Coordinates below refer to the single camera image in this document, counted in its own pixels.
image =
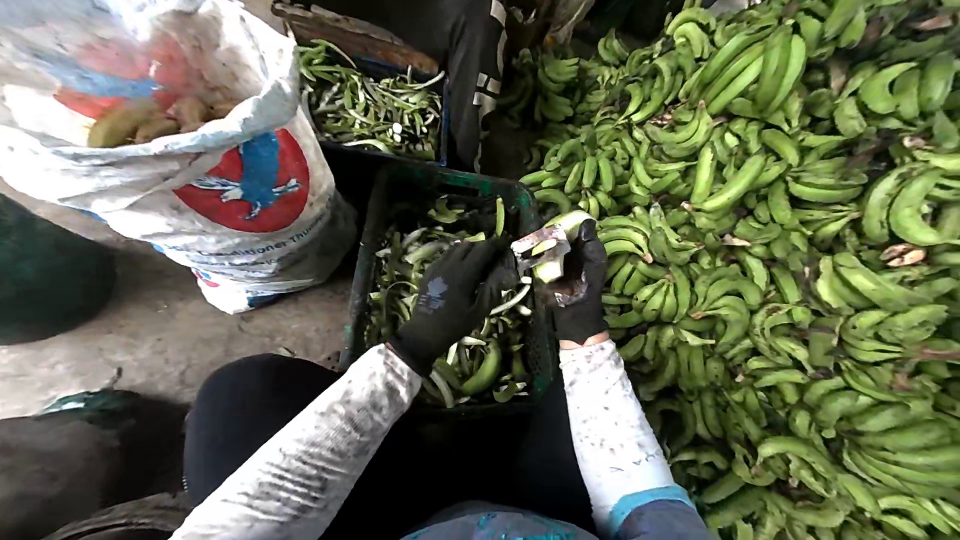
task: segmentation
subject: dirty arm sleeve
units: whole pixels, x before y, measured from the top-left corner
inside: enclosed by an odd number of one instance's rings
[[[600,535],[700,538],[681,535],[693,525],[709,538],[686,491],[670,474],[613,342],[560,351],[560,367],[573,450]],[[678,520],[678,512],[687,512],[687,519]]]
[[[171,540],[316,540],[420,381],[385,345],[370,349],[197,506]]]

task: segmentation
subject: dirty floor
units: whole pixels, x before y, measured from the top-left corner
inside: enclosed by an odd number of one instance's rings
[[[36,343],[0,346],[0,418],[33,414],[58,396],[116,387],[189,403],[204,378],[236,358],[292,354],[324,365],[343,347],[352,267],[323,285],[240,315],[209,305],[190,271],[73,209],[3,193],[40,216],[116,250],[117,285],[94,320]]]

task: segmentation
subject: peeled plantain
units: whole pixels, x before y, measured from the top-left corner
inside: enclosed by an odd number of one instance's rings
[[[90,148],[115,148],[130,144],[140,124],[160,113],[151,99],[134,99],[113,108],[90,128],[86,145]]]

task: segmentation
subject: gloved hand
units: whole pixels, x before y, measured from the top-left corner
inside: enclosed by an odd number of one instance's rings
[[[607,252],[597,239],[596,221],[592,219],[580,224],[570,244],[570,253],[564,258],[564,277],[550,283],[549,288],[574,300],[553,307],[553,323],[557,339],[583,345],[607,329],[600,298],[607,276]]]
[[[501,238],[461,242],[430,265],[410,320],[387,340],[411,369],[430,375],[434,360],[490,314],[503,280],[494,263],[504,248]]]

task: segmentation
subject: printed bag logo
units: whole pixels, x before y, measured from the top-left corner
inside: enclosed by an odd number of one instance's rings
[[[220,164],[174,189],[210,221],[244,233],[272,233],[300,217],[310,193],[310,169],[285,129],[227,150]]]

